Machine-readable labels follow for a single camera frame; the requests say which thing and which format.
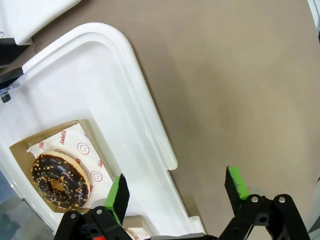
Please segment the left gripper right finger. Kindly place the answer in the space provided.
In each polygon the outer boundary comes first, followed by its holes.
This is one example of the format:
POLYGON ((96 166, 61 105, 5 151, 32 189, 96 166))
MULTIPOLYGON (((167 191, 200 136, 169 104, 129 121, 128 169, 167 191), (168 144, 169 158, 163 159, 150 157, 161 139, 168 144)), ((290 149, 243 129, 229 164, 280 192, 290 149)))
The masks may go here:
POLYGON ((220 240, 246 240, 253 228, 265 227, 272 240, 308 240, 301 215, 288 194, 274 199, 250 193, 239 169, 226 168, 224 187, 234 217, 218 237, 220 240))

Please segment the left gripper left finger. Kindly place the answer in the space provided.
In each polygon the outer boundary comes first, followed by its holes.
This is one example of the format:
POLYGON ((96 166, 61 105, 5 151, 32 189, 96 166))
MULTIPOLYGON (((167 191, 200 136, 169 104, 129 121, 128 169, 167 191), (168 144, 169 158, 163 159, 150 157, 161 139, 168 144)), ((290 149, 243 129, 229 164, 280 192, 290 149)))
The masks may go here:
POLYGON ((130 193, 123 174, 117 176, 103 205, 86 213, 64 213, 56 231, 57 240, 129 240, 122 227, 130 193))

